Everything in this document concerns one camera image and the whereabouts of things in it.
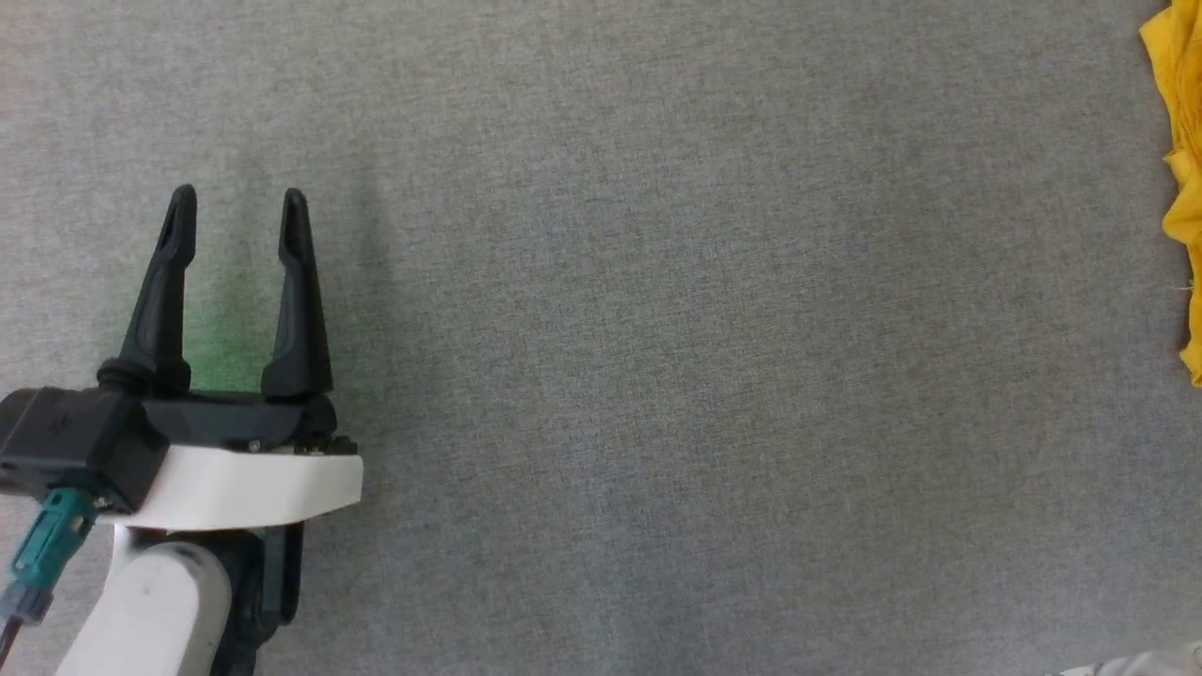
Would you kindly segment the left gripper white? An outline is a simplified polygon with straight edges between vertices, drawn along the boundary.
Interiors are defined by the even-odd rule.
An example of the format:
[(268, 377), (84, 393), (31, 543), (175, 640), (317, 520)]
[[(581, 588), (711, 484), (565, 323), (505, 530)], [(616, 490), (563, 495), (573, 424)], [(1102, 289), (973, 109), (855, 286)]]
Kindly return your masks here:
[[(196, 189), (177, 186), (123, 346), (96, 374), (101, 386), (182, 395), (192, 385), (192, 368), (183, 356), (183, 312), (196, 217)], [(285, 269), (282, 304), (258, 389), (269, 399), (200, 391), (145, 401), (147, 417), (171, 441), (169, 450), (141, 509), (106, 512), (101, 523), (251, 530), (300, 523), (361, 503), (363, 459), (356, 441), (337, 432), (337, 413), (327, 397), (333, 369), (313, 220), (304, 192), (294, 188), (285, 192), (278, 255)]]

